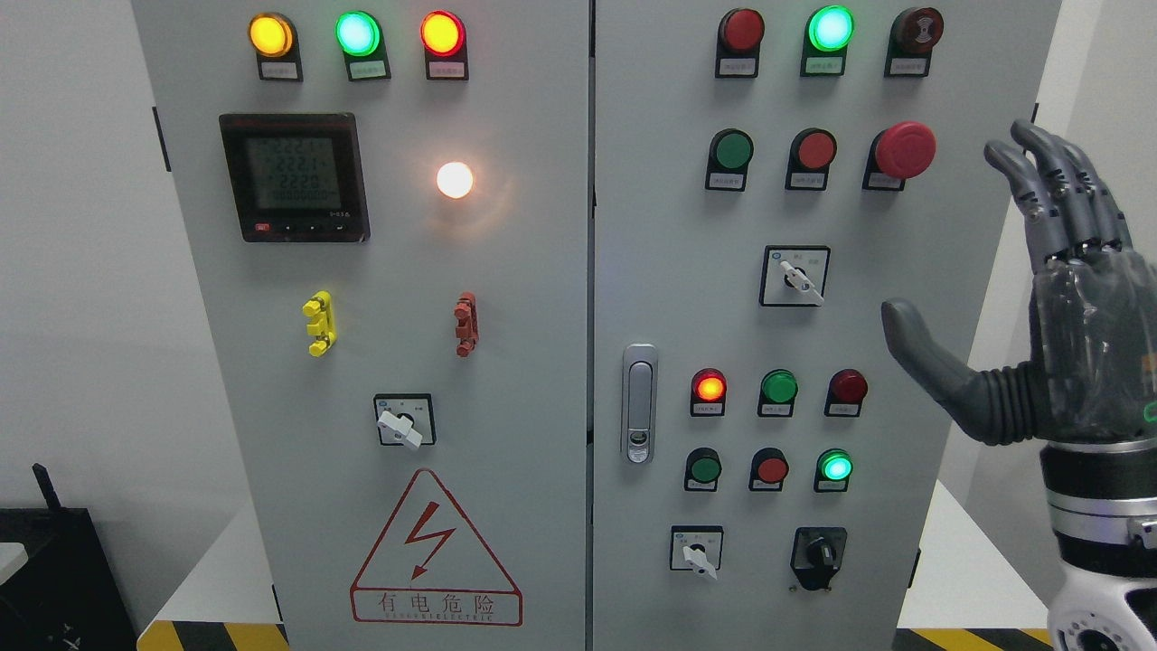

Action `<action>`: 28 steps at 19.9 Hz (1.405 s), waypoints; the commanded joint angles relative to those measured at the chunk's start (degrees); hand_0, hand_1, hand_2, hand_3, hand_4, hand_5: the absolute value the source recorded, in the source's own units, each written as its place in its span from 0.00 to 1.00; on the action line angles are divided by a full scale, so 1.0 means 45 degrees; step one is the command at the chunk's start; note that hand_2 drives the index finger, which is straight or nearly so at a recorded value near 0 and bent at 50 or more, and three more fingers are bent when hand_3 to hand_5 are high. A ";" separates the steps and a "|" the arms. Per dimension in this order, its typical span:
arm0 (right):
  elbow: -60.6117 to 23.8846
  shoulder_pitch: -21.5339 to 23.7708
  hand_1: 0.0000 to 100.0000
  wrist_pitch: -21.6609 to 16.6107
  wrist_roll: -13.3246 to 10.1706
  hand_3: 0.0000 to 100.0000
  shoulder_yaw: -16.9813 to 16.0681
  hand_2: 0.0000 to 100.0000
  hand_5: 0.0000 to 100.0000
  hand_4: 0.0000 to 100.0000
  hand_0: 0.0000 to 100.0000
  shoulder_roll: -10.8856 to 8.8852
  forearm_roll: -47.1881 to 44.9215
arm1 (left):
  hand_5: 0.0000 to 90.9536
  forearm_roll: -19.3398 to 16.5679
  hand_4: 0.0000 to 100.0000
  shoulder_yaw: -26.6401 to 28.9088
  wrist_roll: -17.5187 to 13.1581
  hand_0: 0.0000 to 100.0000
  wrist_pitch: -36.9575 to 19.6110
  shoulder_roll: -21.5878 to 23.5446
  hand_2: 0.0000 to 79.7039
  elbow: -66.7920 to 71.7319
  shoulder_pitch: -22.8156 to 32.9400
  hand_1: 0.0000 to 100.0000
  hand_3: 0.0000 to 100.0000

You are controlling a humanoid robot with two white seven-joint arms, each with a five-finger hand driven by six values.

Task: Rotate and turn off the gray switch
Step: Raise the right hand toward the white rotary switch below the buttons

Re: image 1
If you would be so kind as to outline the gray robotic right hand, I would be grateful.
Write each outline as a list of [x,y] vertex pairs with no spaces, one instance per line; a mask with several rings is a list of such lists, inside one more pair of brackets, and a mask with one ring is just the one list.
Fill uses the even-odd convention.
[[892,357],[963,432],[987,445],[1111,444],[1154,436],[1154,266],[1086,153],[1018,119],[983,148],[1023,214],[1030,358],[977,371],[905,299],[880,305]]

